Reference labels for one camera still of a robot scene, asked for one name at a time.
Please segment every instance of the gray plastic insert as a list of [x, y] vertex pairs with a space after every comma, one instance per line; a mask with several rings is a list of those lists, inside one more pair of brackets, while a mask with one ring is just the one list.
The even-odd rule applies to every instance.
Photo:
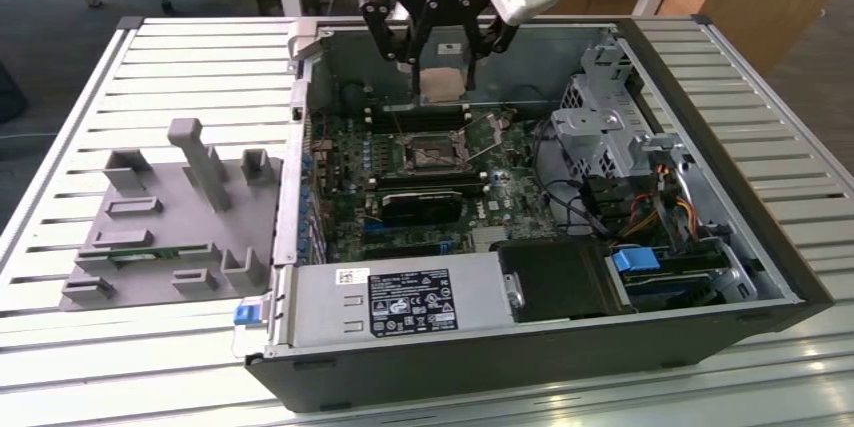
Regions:
[[114, 151], [111, 186], [63, 289], [63, 310], [214, 300], [269, 289], [282, 160], [263, 149], [221, 161], [198, 119], [168, 139], [187, 163]]

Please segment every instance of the motherboard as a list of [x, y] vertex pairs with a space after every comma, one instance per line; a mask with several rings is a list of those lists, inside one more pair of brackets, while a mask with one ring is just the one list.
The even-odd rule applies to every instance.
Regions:
[[531, 169], [535, 121], [506, 106], [407, 114], [317, 116], [327, 261], [479, 252], [501, 240], [554, 236]]

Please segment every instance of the sticker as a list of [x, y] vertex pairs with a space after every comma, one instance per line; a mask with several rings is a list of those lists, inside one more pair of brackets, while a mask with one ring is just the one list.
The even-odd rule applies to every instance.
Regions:
[[335, 285], [366, 284], [371, 269], [335, 270]]
[[458, 329], [447, 269], [369, 276], [369, 299], [374, 337]]
[[463, 44], [439, 44], [439, 55], [459, 55], [463, 53]]

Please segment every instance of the barcode sticker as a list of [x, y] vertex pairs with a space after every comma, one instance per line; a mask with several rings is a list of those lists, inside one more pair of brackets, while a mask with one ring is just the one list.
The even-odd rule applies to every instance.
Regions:
[[367, 284], [371, 269], [338, 269], [335, 271], [335, 285]]

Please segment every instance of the red wire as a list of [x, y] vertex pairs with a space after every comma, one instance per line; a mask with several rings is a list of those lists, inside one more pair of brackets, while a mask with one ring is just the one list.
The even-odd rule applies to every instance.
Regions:
[[644, 199], [646, 199], [650, 196], [650, 194], [641, 194], [640, 196], [636, 197], [636, 200], [632, 201], [632, 208], [629, 209], [632, 212], [632, 217], [629, 218], [629, 223], [634, 224], [636, 223], [636, 207], [638, 207], [638, 202], [641, 202]]

